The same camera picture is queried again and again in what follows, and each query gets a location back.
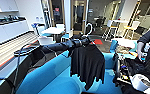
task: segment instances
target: person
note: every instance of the person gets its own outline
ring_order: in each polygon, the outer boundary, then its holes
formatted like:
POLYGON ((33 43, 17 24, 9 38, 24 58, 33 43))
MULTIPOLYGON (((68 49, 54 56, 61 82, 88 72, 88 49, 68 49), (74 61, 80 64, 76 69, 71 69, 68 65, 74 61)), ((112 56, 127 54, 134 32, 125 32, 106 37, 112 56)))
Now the person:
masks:
MULTIPOLYGON (((140 37, 140 39, 137 41, 138 45, 137 45, 137 54, 138 54, 138 58, 140 61, 142 61, 142 53, 144 52, 144 47, 146 43, 150 42, 150 30, 145 33, 142 37, 140 37)), ((148 60, 150 58, 150 49, 147 52, 147 57, 146 60, 148 60)))

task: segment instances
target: white cabinet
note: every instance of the white cabinet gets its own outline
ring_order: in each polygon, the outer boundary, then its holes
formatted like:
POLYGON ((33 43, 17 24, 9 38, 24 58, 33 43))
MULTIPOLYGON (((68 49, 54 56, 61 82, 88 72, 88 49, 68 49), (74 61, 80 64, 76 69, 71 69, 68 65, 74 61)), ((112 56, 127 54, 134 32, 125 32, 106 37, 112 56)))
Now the white cabinet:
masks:
POLYGON ((18 11, 16 2, 14 0, 6 0, 11 11, 18 11))
POLYGON ((0 25, 0 43, 17 37, 27 31, 28 25, 26 20, 0 25))
POLYGON ((2 26, 0 26, 0 43, 5 42, 9 39, 7 33, 5 32, 5 30, 3 29, 2 26))
POLYGON ((17 36, 15 32, 15 28, 13 27, 12 24, 6 24, 6 25, 3 25, 2 27, 5 30, 6 34, 8 35, 9 39, 12 39, 14 38, 14 36, 17 36))
POLYGON ((24 21, 20 21, 20 25, 22 27, 22 32, 21 33, 25 33, 27 31, 29 31, 29 28, 28 28, 28 25, 27 25, 27 21, 24 20, 24 21))
POLYGON ((18 11, 14 0, 0 0, 0 12, 18 11))

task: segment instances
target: kitchen counter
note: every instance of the kitchen counter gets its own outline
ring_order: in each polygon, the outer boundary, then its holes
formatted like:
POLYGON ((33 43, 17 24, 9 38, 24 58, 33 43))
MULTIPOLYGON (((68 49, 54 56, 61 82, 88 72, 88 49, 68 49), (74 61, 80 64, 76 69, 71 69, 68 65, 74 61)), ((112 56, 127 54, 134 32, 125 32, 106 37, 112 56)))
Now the kitchen counter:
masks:
POLYGON ((18 18, 19 18, 19 19, 17 19, 17 20, 12 20, 12 21, 5 21, 5 19, 1 19, 0 25, 4 25, 4 24, 9 24, 9 23, 14 23, 14 22, 19 22, 19 21, 26 20, 25 17, 18 17, 18 18))

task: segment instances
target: glass door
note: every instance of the glass door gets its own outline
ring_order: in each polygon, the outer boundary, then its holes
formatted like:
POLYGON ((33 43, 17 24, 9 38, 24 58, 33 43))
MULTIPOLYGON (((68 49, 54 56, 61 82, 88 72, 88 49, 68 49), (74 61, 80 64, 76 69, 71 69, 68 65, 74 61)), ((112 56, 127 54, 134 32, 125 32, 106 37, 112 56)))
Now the glass door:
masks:
POLYGON ((87 11, 89 0, 71 1, 71 28, 74 34, 84 33, 87 23, 87 11))
POLYGON ((46 27, 55 27, 64 23, 63 0, 42 0, 46 27))

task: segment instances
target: blue couch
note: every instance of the blue couch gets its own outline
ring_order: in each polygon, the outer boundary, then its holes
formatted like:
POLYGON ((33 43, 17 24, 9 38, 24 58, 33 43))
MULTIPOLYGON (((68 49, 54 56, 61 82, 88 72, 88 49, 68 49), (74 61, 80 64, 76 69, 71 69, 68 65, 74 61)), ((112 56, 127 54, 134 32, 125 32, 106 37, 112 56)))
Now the blue couch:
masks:
POLYGON ((80 82, 77 75, 70 77, 71 58, 59 55, 43 66, 29 73, 16 94, 81 94, 81 92, 99 94, 122 94, 120 87, 115 87, 113 53, 103 53, 105 57, 105 80, 94 81, 91 88, 86 91, 84 82, 80 82))

